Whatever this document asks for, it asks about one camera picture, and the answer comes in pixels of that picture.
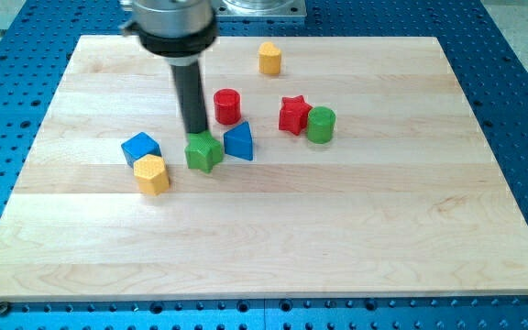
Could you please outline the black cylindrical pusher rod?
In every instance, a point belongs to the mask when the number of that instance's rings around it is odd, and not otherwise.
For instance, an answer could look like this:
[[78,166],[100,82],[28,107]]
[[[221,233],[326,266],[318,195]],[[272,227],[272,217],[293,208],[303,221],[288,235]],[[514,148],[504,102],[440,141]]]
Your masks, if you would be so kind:
[[189,65],[170,66],[187,134],[199,134],[208,129],[208,118],[198,61]]

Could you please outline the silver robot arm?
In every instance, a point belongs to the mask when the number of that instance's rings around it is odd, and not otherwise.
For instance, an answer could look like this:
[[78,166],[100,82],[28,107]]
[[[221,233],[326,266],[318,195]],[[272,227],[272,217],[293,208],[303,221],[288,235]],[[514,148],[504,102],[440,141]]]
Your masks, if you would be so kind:
[[120,29],[170,65],[185,132],[208,129],[199,57],[218,36],[209,0],[121,0],[131,17]]

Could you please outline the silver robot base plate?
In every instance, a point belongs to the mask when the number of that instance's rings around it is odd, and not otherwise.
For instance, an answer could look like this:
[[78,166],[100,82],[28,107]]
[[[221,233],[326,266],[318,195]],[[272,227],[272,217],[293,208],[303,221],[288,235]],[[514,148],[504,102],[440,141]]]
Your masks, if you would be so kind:
[[211,0],[219,17],[305,18],[305,0]]

